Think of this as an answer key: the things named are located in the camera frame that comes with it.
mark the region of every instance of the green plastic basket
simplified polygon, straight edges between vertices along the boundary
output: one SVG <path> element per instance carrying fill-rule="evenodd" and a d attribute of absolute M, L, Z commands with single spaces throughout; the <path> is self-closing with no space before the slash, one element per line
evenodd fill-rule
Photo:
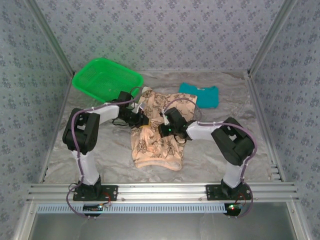
<path fill-rule="evenodd" d="M 139 73 L 106 58 L 93 59 L 72 80 L 76 89 L 102 103 L 117 99 L 120 91 L 129 93 L 143 83 L 144 79 Z M 131 95 L 135 97 L 138 93 L 137 88 Z"/>

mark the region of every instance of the teal shirt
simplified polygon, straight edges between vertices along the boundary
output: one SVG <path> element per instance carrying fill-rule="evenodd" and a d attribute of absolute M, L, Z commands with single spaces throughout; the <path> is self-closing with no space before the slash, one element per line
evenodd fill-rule
<path fill-rule="evenodd" d="M 196 95 L 196 104 L 201 109 L 216 108 L 219 104 L 219 90 L 216 86 L 198 88 L 188 83 L 182 83 L 179 93 Z"/>

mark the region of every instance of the white sheet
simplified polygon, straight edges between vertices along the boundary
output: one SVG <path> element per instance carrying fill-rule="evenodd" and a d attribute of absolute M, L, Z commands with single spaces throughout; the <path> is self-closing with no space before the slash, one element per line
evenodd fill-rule
<path fill-rule="evenodd" d="M 144 84 L 155 91 L 177 93 L 182 82 L 198 87 L 216 86 L 219 89 L 218 108 L 202 109 L 202 122 L 224 121 L 234 117 L 252 131 L 258 142 L 258 151 L 245 173 L 249 181 L 268 181 L 271 169 L 265 142 L 260 133 L 245 80 L 241 74 L 222 72 L 156 72 L 143 74 Z M 73 108 L 88 108 L 100 103 L 72 88 L 63 113 L 54 149 L 50 156 L 45 183 L 71 183 L 78 180 L 76 161 L 62 142 L 62 135 Z M 159 166 L 136 168 L 132 160 L 130 128 L 114 126 L 110 121 L 99 127 L 98 142 L 94 148 L 96 167 L 103 182 L 212 182 L 220 181 L 226 169 L 226 160 L 218 147 L 205 140 L 188 141 L 184 148 L 183 166 L 172 171 Z"/>

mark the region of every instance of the floral pink garment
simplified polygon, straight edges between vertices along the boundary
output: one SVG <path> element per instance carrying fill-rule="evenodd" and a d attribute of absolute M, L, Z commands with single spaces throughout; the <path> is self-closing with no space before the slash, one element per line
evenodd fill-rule
<path fill-rule="evenodd" d="M 196 102 L 197 96 L 186 93 L 166 94 L 154 92 L 152 89 L 145 91 L 139 103 L 145 103 L 144 114 L 149 118 L 149 126 L 134 128 L 131 132 L 132 158 L 137 168 L 148 165 L 162 166 L 174 171 L 182 168 L 182 158 L 184 155 L 183 139 L 174 136 L 160 137 L 158 126 L 164 122 L 160 116 L 169 102 L 178 98 L 188 98 Z M 169 106 L 177 108 L 181 115 L 187 120 L 194 116 L 195 105 L 186 100 L 178 100 Z"/>

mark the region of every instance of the blue patterned wall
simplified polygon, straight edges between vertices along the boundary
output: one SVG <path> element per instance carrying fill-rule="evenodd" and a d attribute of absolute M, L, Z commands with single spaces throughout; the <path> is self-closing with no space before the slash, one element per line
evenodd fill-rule
<path fill-rule="evenodd" d="M 73 69 L 245 70 L 283 0 L 37 0 Z"/>
<path fill-rule="evenodd" d="M 53 137 L 67 75 L 22 0 L 0 3 L 0 239 L 9 240 Z"/>
<path fill-rule="evenodd" d="M 320 1 L 300 0 L 254 76 L 288 181 L 320 239 Z"/>

